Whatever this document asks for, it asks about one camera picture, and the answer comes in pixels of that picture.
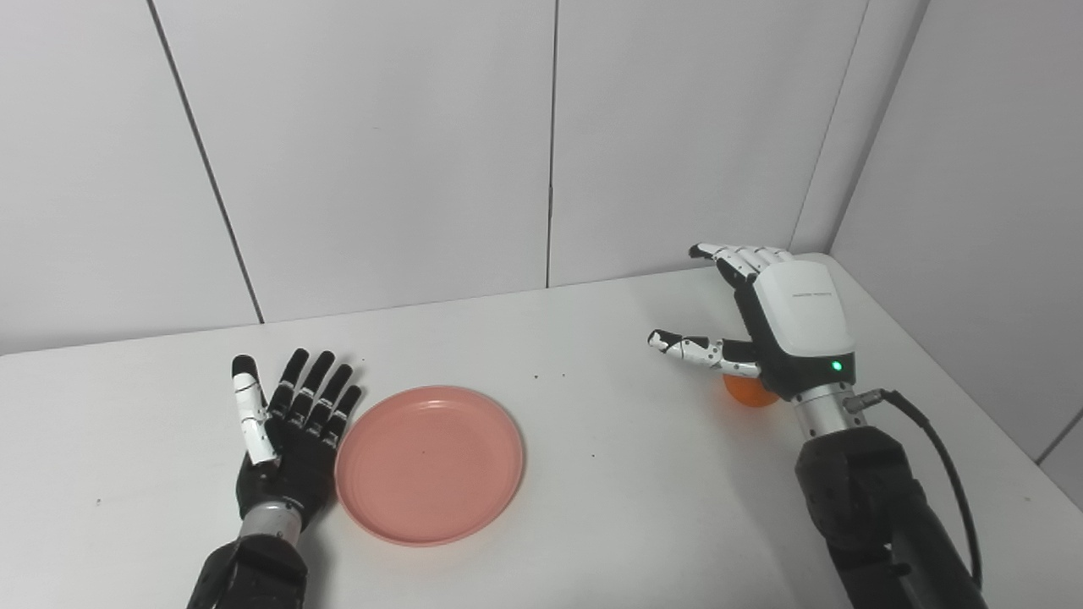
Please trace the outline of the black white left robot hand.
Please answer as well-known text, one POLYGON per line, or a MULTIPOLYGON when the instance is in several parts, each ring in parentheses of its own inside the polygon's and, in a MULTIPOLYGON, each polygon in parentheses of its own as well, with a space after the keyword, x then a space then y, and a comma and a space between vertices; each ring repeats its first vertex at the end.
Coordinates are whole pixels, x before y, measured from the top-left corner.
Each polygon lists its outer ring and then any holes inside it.
POLYGON ((239 515, 264 502, 298 510, 306 527, 335 491, 335 462, 363 390, 332 351, 297 349, 270 396, 255 358, 233 358, 232 381, 246 453, 235 494, 239 515))

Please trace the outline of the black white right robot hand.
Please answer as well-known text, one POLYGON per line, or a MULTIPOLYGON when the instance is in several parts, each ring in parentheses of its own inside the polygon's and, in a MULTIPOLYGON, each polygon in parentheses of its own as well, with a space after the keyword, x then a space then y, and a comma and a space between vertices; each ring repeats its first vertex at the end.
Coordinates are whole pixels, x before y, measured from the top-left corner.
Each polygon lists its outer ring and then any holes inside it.
POLYGON ((653 349, 728 376, 758 379, 785 400, 819 387, 854 385, 854 337, 827 265, 768 246, 699 243, 689 255, 715 263, 734 291, 748 339, 713 342, 654 329, 647 337, 653 349))

